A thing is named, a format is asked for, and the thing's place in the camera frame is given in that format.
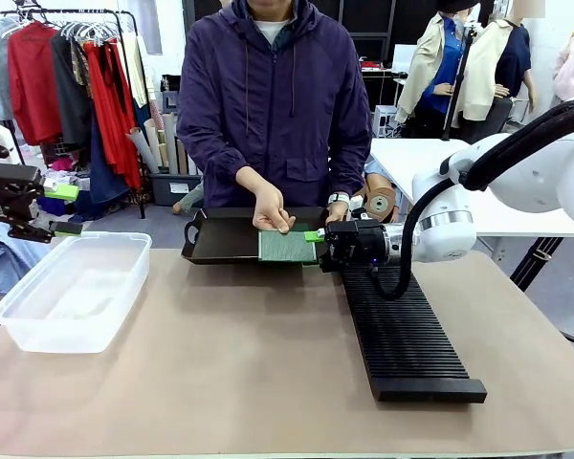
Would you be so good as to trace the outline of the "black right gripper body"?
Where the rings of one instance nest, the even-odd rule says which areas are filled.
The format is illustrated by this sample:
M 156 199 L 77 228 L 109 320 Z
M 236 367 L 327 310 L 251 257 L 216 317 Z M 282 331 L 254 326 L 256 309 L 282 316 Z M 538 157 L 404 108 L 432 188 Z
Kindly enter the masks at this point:
M 351 265 L 383 265 L 388 261 L 385 226 L 375 219 L 329 223 L 325 228 L 327 265 L 336 273 Z

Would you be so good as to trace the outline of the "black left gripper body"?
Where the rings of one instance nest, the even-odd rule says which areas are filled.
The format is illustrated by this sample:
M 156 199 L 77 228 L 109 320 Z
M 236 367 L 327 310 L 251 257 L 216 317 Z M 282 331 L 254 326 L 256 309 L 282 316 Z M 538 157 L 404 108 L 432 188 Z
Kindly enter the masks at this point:
M 44 195 L 44 178 L 35 166 L 0 164 L 0 222 L 28 224 L 37 216 L 35 200 Z

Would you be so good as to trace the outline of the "person's left hand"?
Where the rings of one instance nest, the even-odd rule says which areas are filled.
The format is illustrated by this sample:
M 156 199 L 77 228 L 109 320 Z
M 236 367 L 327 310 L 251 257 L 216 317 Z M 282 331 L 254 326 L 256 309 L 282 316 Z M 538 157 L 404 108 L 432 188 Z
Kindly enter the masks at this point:
M 335 201 L 327 207 L 328 215 L 325 224 L 328 225 L 332 222 L 339 222 L 344 219 L 349 211 L 349 204 L 345 201 Z

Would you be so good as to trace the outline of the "person's right hand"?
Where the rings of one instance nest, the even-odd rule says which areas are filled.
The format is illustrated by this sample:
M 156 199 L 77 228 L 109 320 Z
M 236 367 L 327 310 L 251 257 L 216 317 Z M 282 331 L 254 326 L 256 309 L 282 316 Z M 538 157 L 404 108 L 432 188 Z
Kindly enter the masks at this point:
M 296 217 L 284 208 L 283 196 L 273 185 L 264 183 L 255 192 L 253 225 L 258 230 L 288 233 Z

